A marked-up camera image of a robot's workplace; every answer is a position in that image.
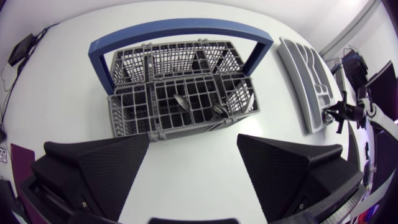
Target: basket handle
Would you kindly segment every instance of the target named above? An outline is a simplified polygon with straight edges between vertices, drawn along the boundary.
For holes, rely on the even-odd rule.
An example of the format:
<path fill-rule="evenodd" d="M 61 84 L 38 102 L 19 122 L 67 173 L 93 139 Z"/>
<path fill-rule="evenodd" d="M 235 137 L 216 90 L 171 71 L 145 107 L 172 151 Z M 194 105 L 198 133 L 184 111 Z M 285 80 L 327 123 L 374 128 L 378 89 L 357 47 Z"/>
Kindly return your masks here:
<path fill-rule="evenodd" d="M 267 32 L 238 22 L 200 18 L 167 19 L 139 24 L 101 37 L 91 43 L 88 56 L 105 91 L 112 95 L 114 83 L 104 54 L 138 42 L 184 34 L 219 34 L 255 40 L 257 44 L 243 65 L 243 72 L 247 76 L 252 74 L 274 42 Z"/>

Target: white table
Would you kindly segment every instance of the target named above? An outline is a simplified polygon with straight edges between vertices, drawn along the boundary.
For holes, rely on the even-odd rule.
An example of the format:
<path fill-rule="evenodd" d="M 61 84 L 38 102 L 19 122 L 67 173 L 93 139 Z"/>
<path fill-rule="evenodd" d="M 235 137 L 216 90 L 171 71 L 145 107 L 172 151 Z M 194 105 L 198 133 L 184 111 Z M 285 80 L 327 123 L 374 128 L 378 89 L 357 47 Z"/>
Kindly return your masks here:
<path fill-rule="evenodd" d="M 207 17 L 236 21 L 267 31 L 274 45 L 253 73 L 261 112 L 215 132 L 150 144 L 119 221 L 146 223 L 151 217 L 182 220 L 237 218 L 266 221 L 236 146 L 238 133 L 313 145 L 343 145 L 347 123 L 336 122 L 307 134 L 298 99 L 277 53 L 279 37 L 308 45 L 298 33 L 262 14 L 199 2 L 144 2 L 91 12 L 53 27 L 30 58 L 14 89 L 5 120 L 7 142 L 44 155 L 43 143 L 111 138 L 106 93 L 88 58 L 90 43 L 116 30 L 161 19 Z M 249 40 L 218 35 L 186 35 L 152 40 L 231 40 L 243 59 Z M 110 63 L 112 55 L 107 54 Z M 13 75 L 11 68 L 4 77 Z M 331 87 L 341 100 L 331 75 Z M 11 177 L 11 163 L 3 169 Z"/>

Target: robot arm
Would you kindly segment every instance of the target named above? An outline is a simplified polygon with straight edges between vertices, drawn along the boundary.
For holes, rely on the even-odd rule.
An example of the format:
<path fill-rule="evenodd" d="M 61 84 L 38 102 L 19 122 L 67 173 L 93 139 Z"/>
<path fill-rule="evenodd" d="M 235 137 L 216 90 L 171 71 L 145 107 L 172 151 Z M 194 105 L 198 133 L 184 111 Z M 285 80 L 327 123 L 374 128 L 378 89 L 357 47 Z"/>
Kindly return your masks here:
<path fill-rule="evenodd" d="M 358 106 L 349 105 L 346 102 L 346 92 L 343 92 L 343 101 L 337 102 L 325 110 L 326 113 L 332 115 L 337 122 L 339 128 L 337 133 L 341 133 L 344 120 L 356 121 L 358 127 L 364 127 L 368 120 L 372 127 L 384 130 L 390 137 L 398 142 L 398 125 L 387 117 L 383 111 L 372 102 L 370 91 L 363 88 L 358 91 Z"/>
<path fill-rule="evenodd" d="M 366 119 L 374 128 L 384 130 L 390 137 L 398 142 L 398 125 L 387 117 L 378 105 L 371 103 L 369 98 L 362 98 L 360 102 L 363 103 L 366 112 Z"/>

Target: purple object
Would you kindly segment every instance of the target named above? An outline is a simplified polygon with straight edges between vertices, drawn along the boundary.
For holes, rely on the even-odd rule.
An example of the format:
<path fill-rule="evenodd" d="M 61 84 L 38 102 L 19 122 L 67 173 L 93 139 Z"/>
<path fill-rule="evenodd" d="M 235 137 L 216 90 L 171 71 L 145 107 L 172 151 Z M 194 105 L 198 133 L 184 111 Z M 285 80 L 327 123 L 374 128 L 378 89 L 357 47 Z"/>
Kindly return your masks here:
<path fill-rule="evenodd" d="M 18 196 L 22 199 L 26 212 L 32 221 L 32 223 L 41 224 L 47 223 L 44 219 L 36 212 L 34 207 L 25 198 L 22 193 L 20 185 L 33 175 L 30 166 L 35 162 L 35 152 L 23 147 L 11 144 L 11 158 L 12 158 L 12 173 L 14 174 L 14 183 L 17 190 Z"/>

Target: utensil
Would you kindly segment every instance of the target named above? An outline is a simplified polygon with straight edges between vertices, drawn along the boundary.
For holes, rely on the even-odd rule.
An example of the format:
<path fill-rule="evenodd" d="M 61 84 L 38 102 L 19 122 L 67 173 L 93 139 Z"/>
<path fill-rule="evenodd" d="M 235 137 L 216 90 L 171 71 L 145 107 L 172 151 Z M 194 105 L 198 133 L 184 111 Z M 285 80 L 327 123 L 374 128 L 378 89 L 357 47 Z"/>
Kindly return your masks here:
<path fill-rule="evenodd" d="M 218 116 L 220 116 L 222 118 L 229 118 L 228 111 L 224 108 L 224 106 L 221 106 L 220 104 L 215 103 L 213 105 L 213 110 L 214 110 L 215 114 L 217 114 Z"/>
<path fill-rule="evenodd" d="M 186 100 L 183 96 L 180 96 L 178 94 L 174 94 L 175 100 L 177 100 L 177 103 L 186 111 L 191 110 L 191 106 L 189 105 L 188 100 Z"/>
<path fill-rule="evenodd" d="M 239 114 L 244 114 L 244 113 L 249 112 L 249 110 L 252 108 L 253 104 L 254 104 L 254 94 L 252 93 L 250 96 L 249 102 L 243 106 L 242 110 L 234 111 L 233 115 L 239 115 Z"/>
<path fill-rule="evenodd" d="M 254 104 L 254 94 L 252 93 L 250 96 L 249 102 L 242 108 L 243 113 L 249 112 L 249 110 L 252 108 L 253 104 Z"/>

